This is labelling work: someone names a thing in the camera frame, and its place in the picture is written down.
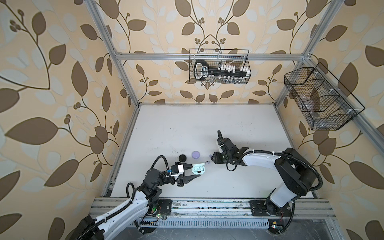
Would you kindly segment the mint green charging case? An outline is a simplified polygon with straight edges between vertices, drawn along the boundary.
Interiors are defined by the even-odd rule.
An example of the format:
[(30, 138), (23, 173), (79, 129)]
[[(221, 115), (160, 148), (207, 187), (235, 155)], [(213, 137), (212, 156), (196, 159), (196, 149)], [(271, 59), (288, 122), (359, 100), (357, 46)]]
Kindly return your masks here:
[(194, 175), (202, 175), (206, 172), (205, 163), (194, 164), (192, 167), (192, 172)]

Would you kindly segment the purple charging case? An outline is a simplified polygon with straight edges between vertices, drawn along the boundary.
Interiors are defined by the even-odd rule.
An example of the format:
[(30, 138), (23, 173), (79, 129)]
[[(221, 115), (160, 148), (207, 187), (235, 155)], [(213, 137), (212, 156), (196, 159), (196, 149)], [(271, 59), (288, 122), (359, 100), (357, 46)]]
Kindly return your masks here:
[(193, 159), (199, 159), (200, 158), (200, 153), (198, 151), (193, 151), (192, 152), (192, 158)]

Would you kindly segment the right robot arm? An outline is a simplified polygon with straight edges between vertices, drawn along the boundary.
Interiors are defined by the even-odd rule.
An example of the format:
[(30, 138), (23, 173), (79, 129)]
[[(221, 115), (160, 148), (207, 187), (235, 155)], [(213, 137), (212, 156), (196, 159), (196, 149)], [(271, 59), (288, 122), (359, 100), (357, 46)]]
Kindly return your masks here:
[(323, 179), (316, 168), (293, 148), (283, 152), (238, 148), (218, 131), (219, 150), (211, 160), (224, 165), (227, 174), (216, 177), (217, 189), (227, 198), (253, 197), (257, 190), (266, 188), (269, 194), (261, 200), (252, 200), (250, 207), (257, 214), (283, 218), (288, 211), (288, 221), (282, 225), (270, 223), (268, 231), (282, 235), (291, 225), (296, 200), (309, 192), (319, 190)]

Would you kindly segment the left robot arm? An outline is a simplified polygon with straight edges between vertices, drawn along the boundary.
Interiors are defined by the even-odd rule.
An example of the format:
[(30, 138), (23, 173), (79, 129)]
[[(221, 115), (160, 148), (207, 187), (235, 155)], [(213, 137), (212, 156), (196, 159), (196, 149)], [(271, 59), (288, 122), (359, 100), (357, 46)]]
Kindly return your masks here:
[(96, 218), (86, 216), (74, 229), (70, 240), (112, 240), (130, 224), (145, 216), (160, 215), (160, 186), (171, 184), (184, 187), (205, 172), (205, 165), (176, 162), (170, 166), (166, 157), (158, 156), (140, 186), (133, 189), (128, 199), (109, 212)]

